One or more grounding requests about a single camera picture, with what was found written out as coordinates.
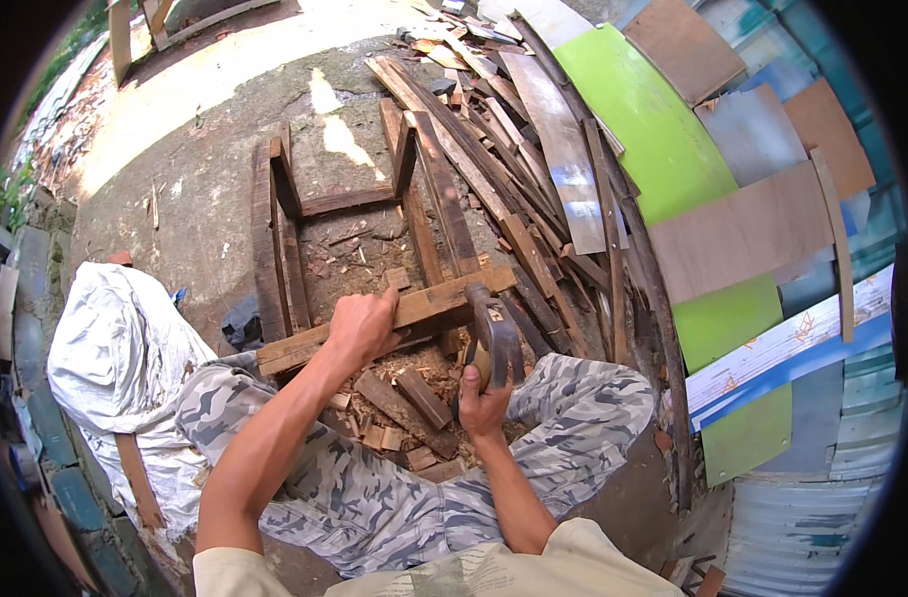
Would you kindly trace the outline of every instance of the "leg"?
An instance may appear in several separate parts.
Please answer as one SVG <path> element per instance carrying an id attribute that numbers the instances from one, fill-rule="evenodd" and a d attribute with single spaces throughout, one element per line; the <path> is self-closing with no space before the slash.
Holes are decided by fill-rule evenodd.
<path id="1" fill-rule="evenodd" d="M 559 354 L 542 358 L 510 397 L 508 418 L 539 425 L 510 452 L 555 518 L 596 494 L 626 462 L 652 414 L 649 382 L 632 369 Z M 441 484 L 452 551 L 503 541 L 481 467 Z"/>
<path id="2" fill-rule="evenodd" d="M 244 366 L 244 359 L 232 364 Z M 186 381 L 176 424 L 214 466 L 274 393 L 244 369 L 215 361 Z M 353 578 L 445 555 L 440 506 L 435 484 L 316 422 L 259 526 Z"/>

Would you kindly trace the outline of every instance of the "lime green panel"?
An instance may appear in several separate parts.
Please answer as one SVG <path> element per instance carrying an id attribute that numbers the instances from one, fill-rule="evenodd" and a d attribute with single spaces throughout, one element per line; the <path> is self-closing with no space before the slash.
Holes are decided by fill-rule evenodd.
<path id="1" fill-rule="evenodd" d="M 605 23 L 553 51 L 580 95 L 623 143 L 647 225 L 738 189 L 720 150 L 663 75 Z"/>
<path id="2" fill-rule="evenodd" d="M 702 430 L 706 484 L 727 482 L 788 449 L 792 385 L 772 390 Z"/>
<path id="3" fill-rule="evenodd" d="M 690 374 L 782 323 L 771 273 L 673 305 L 676 335 Z"/>

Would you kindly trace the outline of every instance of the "shirt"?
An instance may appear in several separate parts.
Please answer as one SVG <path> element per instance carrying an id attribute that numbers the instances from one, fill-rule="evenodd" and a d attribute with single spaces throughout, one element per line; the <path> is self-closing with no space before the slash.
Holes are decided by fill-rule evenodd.
<path id="1" fill-rule="evenodd" d="M 265 558 L 237 547 L 213 547 L 192 559 L 198 597 L 289 597 Z M 624 556 L 590 519 L 560 524 L 543 555 L 481 543 L 418 567 L 374 572 L 328 588 L 325 597 L 683 597 L 679 588 Z"/>

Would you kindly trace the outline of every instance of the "forearm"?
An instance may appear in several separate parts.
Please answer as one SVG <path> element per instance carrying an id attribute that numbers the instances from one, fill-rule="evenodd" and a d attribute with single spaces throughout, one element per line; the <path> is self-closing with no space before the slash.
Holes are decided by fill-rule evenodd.
<path id="1" fill-rule="evenodd" d="M 540 555 L 557 521 L 533 493 L 503 434 L 475 439 L 478 455 L 494 497 L 494 510 L 504 540 L 514 553 Z"/>
<path id="2" fill-rule="evenodd" d="M 206 481 L 196 551 L 212 546 L 262 550 L 257 521 L 292 470 L 318 414 L 353 373 L 325 345 L 233 437 Z"/>

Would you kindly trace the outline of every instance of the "concrete floor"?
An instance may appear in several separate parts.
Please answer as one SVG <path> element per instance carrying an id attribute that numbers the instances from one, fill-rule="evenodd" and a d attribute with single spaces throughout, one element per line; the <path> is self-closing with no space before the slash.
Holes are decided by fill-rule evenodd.
<path id="1" fill-rule="evenodd" d="M 220 324 L 229 306 L 255 291 L 249 194 L 253 146 L 276 135 L 278 123 L 288 118 L 294 175 L 305 195 L 325 194 L 335 186 L 370 188 L 390 179 L 377 114 L 383 89 L 363 60 L 391 52 L 386 42 L 395 30 L 422 20 L 408 4 L 301 0 L 304 13 L 299 14 L 297 5 L 282 0 L 134 65 L 126 85 L 107 95 L 102 126 L 64 189 L 80 205 L 70 250 L 73 269 L 84 260 L 104 261 L 128 249 L 135 266 L 170 291 L 187 287 L 181 304 L 186 320 L 213 350 L 234 352 Z M 217 40 L 215 32 L 226 27 L 233 32 Z M 437 68 L 420 77 L 440 75 Z M 144 209 L 152 185 L 162 187 L 158 230 Z M 507 256 L 496 250 L 483 218 L 466 201 L 464 210 L 478 251 L 504 261 Z M 389 208 L 321 219 L 305 228 L 302 240 L 311 244 L 332 228 L 360 219 L 382 220 L 390 238 L 398 234 L 390 218 L 397 216 Z M 396 242 L 363 242 L 365 254 L 376 256 L 368 268 L 351 267 L 345 274 L 333 268 L 328 280 L 309 274 L 313 316 L 327 320 L 334 297 L 345 288 L 382 290 L 378 268 L 401 264 L 416 274 L 409 243 L 401 248 L 404 236 Z M 583 323 L 591 345 L 601 346 L 595 321 Z M 658 571 L 675 550 L 683 524 L 669 513 L 665 465 L 651 431 L 639 438 L 629 462 L 600 494 L 574 514 L 597 519 L 624 553 Z M 179 549 L 183 566 L 190 560 L 188 547 Z M 266 557 L 296 595 L 321 594 L 339 580 L 323 560 L 285 543 L 266 539 Z M 192 594 L 190 576 L 169 578 L 177 591 Z"/>

